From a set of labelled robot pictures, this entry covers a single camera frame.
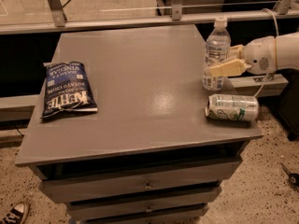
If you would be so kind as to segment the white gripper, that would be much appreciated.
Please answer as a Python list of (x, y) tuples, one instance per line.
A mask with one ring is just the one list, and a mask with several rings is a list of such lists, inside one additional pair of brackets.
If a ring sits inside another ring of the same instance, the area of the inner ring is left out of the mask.
[(254, 39), (245, 47), (235, 45), (229, 48), (227, 58), (233, 59), (224, 63), (213, 64), (204, 70), (210, 77), (237, 77), (250, 72), (253, 75), (274, 73), (276, 68), (276, 39), (266, 36)]

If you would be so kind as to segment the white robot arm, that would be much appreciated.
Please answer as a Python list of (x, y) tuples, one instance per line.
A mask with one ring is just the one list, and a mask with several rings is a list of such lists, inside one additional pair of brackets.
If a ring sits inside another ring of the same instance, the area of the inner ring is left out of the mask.
[(204, 69), (210, 77), (237, 77), (245, 72), (253, 75), (275, 73), (277, 70), (299, 70), (299, 33), (266, 36), (236, 45), (228, 57)]

